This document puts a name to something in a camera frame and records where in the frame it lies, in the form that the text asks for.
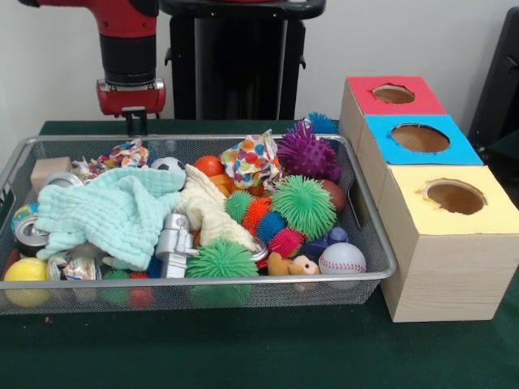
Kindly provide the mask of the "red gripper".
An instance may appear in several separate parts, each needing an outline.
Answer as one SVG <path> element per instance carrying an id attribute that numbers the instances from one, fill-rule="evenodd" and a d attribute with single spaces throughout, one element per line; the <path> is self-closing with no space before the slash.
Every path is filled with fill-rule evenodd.
<path id="1" fill-rule="evenodd" d="M 118 86 L 97 80 L 97 99 L 101 112 L 107 116 L 122 116 L 130 111 L 145 111 L 139 115 L 139 134 L 148 135 L 147 113 L 161 113 L 166 100 L 165 83 L 155 78 L 151 83 L 134 86 Z M 132 114 L 126 115 L 127 135 L 135 133 Z"/>

